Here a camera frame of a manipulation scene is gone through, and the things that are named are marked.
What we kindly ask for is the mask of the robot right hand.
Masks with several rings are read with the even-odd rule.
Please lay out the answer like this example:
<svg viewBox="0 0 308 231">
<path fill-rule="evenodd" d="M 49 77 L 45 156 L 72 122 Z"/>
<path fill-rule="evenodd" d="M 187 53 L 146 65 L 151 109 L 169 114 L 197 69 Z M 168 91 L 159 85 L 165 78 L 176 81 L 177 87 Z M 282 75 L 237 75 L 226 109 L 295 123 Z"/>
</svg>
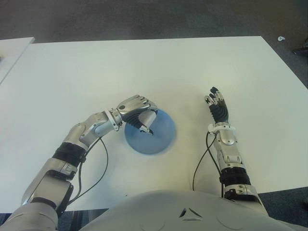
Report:
<svg viewBox="0 0 308 231">
<path fill-rule="evenodd" d="M 228 123 L 229 112 L 222 93 L 216 87 L 210 89 L 210 94 L 204 97 L 215 123 Z"/>
</svg>

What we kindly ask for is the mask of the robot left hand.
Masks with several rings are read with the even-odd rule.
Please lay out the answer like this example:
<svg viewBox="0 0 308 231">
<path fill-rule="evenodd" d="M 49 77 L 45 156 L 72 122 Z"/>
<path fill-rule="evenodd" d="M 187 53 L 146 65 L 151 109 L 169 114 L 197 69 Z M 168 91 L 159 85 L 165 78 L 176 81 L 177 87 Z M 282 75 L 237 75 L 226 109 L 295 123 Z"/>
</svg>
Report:
<svg viewBox="0 0 308 231">
<path fill-rule="evenodd" d="M 137 128 L 140 132 L 154 134 L 150 126 L 157 116 L 158 108 L 146 97 L 134 95 L 122 101 L 116 109 L 122 121 Z"/>
</svg>

